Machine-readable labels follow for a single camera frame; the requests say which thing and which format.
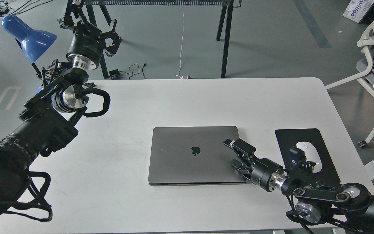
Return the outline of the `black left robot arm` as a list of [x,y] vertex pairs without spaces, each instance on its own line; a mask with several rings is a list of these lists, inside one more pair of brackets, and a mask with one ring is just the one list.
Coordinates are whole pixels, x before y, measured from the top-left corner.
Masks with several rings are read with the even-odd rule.
[[67,62],[54,63],[38,72],[43,82],[34,97],[25,103],[19,115],[22,124],[0,141],[0,215],[14,214],[10,208],[31,208],[48,212],[52,207],[45,200],[50,175],[33,172],[29,167],[41,155],[65,148],[77,135],[75,125],[81,117],[104,115],[110,106],[110,95],[94,84],[88,84],[88,71],[102,68],[108,78],[103,54],[116,54],[121,37],[117,21],[110,18],[108,0],[69,0],[59,24],[74,33]]

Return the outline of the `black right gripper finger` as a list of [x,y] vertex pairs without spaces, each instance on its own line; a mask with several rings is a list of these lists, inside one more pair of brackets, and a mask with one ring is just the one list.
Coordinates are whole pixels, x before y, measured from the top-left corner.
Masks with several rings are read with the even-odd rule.
[[243,139],[230,140],[226,139],[223,144],[232,149],[238,156],[238,158],[244,162],[254,163],[256,160],[255,152],[256,148],[245,142]]
[[237,170],[237,172],[242,176],[242,178],[246,180],[251,180],[252,169],[246,166],[244,162],[232,159],[230,161],[230,165]]

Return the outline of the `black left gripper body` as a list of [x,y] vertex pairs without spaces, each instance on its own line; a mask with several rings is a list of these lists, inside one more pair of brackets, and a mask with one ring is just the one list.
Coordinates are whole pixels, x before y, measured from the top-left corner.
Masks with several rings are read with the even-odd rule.
[[102,31],[89,25],[77,25],[74,37],[67,52],[67,59],[73,68],[91,71],[99,67],[99,63],[106,46],[105,40],[100,38]]

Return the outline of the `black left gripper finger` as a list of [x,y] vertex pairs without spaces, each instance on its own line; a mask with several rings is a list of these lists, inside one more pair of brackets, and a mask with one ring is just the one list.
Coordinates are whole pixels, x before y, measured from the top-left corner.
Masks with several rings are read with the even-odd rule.
[[119,46],[122,42],[122,38],[118,35],[116,31],[116,25],[117,25],[117,20],[112,20],[110,22],[110,31],[104,32],[101,34],[102,39],[112,40],[112,43],[109,46],[105,47],[105,53],[108,57],[112,57],[113,55],[116,55],[116,52],[119,49]]
[[58,24],[62,29],[69,29],[74,31],[76,19],[77,25],[88,23],[86,16],[83,13],[82,6],[84,5],[84,0],[68,0],[65,5],[65,12],[62,18],[58,20]]

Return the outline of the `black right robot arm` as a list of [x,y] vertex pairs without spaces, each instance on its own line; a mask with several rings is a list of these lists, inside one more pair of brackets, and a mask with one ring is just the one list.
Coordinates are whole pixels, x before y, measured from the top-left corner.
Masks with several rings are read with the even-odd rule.
[[226,139],[223,144],[237,155],[231,165],[245,179],[267,192],[279,189],[287,197],[292,209],[286,216],[292,222],[306,230],[328,223],[356,234],[374,234],[374,195],[364,185],[325,185],[313,173],[315,163],[307,161],[300,148],[290,148],[295,163],[286,170],[268,158],[257,158],[255,147],[242,139]]

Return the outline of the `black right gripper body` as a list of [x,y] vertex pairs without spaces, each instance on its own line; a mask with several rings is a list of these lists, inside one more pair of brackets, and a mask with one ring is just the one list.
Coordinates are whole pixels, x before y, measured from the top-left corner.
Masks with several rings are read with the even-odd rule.
[[272,192],[275,189],[274,185],[271,185],[272,175],[284,174],[284,168],[268,158],[249,158],[248,164],[248,180],[267,192]]

